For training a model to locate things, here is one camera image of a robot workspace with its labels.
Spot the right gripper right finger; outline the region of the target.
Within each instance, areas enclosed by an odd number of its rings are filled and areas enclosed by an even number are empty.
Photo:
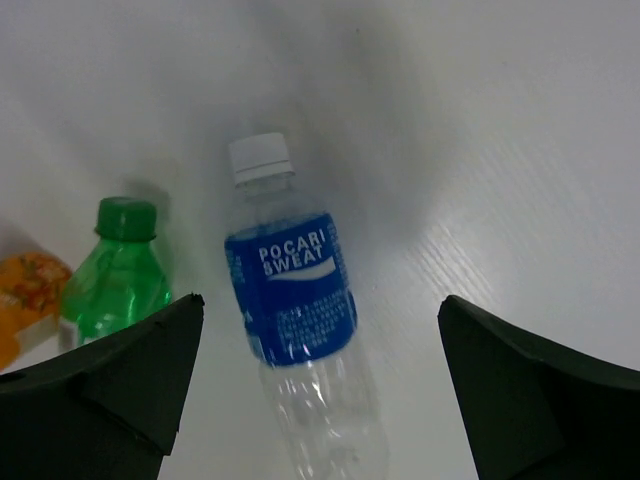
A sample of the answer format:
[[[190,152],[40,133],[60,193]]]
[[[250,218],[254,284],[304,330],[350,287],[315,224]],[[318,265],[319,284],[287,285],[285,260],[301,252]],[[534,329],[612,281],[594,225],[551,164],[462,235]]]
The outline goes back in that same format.
[[[638,478],[638,371],[455,295],[438,327],[479,478]]]

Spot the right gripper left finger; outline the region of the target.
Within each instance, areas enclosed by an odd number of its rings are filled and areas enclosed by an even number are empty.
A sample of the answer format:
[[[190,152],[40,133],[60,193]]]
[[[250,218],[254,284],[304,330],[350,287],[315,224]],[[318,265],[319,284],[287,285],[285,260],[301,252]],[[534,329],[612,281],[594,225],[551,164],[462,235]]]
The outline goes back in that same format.
[[[155,479],[179,431],[204,323],[189,294],[1,377],[4,479]]]

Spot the orange juice bottle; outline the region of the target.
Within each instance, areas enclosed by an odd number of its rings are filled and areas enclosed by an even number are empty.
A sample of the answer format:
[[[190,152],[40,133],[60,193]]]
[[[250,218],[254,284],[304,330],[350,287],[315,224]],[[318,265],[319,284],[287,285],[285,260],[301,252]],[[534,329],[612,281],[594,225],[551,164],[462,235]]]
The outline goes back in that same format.
[[[1,368],[54,336],[72,275],[57,257],[27,252],[1,260]]]

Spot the blue-label plastic bottle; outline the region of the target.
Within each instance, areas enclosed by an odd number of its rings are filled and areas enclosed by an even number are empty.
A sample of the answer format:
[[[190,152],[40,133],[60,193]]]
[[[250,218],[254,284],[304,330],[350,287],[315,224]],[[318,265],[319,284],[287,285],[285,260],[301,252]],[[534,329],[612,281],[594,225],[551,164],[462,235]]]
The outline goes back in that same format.
[[[331,214],[297,188],[283,134],[228,148],[224,250],[246,338],[300,479],[384,479],[378,392]]]

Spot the green plastic bottle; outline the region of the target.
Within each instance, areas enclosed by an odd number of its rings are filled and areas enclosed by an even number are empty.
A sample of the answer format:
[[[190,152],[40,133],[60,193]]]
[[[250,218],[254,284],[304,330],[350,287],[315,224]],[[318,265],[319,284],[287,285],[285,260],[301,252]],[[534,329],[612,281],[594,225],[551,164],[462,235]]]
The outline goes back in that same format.
[[[147,200],[100,201],[98,243],[61,294],[60,352],[123,330],[171,303],[170,283],[152,245],[156,221],[156,206]]]

